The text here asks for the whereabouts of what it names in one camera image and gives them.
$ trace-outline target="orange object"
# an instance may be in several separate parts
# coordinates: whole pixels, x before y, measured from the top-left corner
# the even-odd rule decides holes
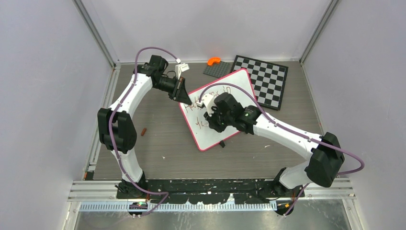
[[[147,128],[144,128],[141,132],[141,136],[143,136],[145,134],[145,132],[147,131]]]
[[[214,63],[217,63],[217,64],[220,63],[220,61],[221,61],[221,59],[219,57],[212,57],[211,59],[209,59],[207,61],[207,64],[209,66],[212,66]]]

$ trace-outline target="black and white checkered board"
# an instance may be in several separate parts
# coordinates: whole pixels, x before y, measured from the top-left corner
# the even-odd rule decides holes
[[[261,106],[280,110],[288,67],[249,57],[236,56],[231,72],[246,69],[252,88]]]

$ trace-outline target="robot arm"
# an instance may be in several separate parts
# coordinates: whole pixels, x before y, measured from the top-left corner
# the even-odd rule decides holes
[[[133,74],[130,83],[121,96],[109,108],[101,108],[97,114],[100,142],[106,145],[107,149],[110,150],[117,159],[117,162],[125,169],[128,176],[136,183],[140,182],[143,176],[143,170],[138,165],[134,151],[137,133],[132,117],[142,98],[149,90],[156,88],[168,92],[169,98],[174,101],[189,105],[192,104],[185,89],[185,79],[180,76],[182,72],[189,69],[189,66],[180,63],[180,60],[178,62],[179,64],[175,67],[176,76],[169,78],[163,74],[168,67],[168,62],[160,56],[153,55],[149,63],[137,66],[138,74],[136,80],[135,74]],[[119,161],[113,149],[108,123],[113,110],[123,98],[125,98],[125,100],[121,103],[113,118],[113,122],[117,124],[113,126],[113,132],[119,158],[121,159],[121,161]],[[122,179],[125,180],[128,185],[131,184],[125,174],[122,175]]]
[[[298,185],[311,182],[330,187],[344,162],[341,152],[310,141],[313,138],[339,147],[337,137],[333,134],[326,133],[322,137],[319,134],[309,133],[266,113],[275,122],[274,124],[259,108],[252,105],[243,108],[229,93],[225,92],[216,98],[205,94],[198,105],[206,107],[204,118],[208,121],[209,127],[217,132],[224,131],[227,126],[233,126],[239,131],[274,140],[297,152],[306,160],[292,168],[281,169],[272,184],[272,190],[277,195],[281,196]],[[298,134],[310,138],[304,139]]]

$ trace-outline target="brown small object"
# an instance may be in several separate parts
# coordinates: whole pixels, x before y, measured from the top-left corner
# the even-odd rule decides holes
[[[147,131],[147,128],[144,128],[141,132],[141,136],[143,136],[145,134],[145,132]]]

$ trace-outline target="checkerboard black border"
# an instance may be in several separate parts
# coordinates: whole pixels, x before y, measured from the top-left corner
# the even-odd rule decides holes
[[[278,65],[278,64],[275,64],[275,63],[272,63],[272,62],[266,62],[266,61],[261,61],[261,60],[258,60],[258,59],[253,59],[253,58],[250,58],[250,57],[245,57],[245,56],[241,56],[241,55],[236,55],[236,58],[234,59],[233,65],[231,66],[231,71],[230,71],[230,73],[232,73],[232,72],[235,71],[235,70],[234,70],[234,66],[236,66],[236,62],[237,62],[237,59],[238,59],[238,58],[244,58],[244,59],[249,59],[249,60],[253,60],[253,61],[256,61],[256,62],[271,64],[271,65],[279,66],[279,67],[282,67],[282,68],[285,68],[285,69],[286,69],[285,75],[284,75],[284,77],[283,77],[283,84],[282,84],[282,89],[281,89],[281,95],[280,95],[280,97],[279,97],[279,105],[278,105],[278,107],[270,106],[270,105],[268,105],[268,104],[258,103],[258,104],[260,104],[261,106],[264,106],[264,107],[267,107],[267,108],[270,108],[270,109],[281,110],[282,99],[283,99],[283,92],[285,92],[285,84],[286,84],[286,78],[288,77],[288,68],[289,68],[289,67],[287,67],[287,66],[282,66],[282,65]]]

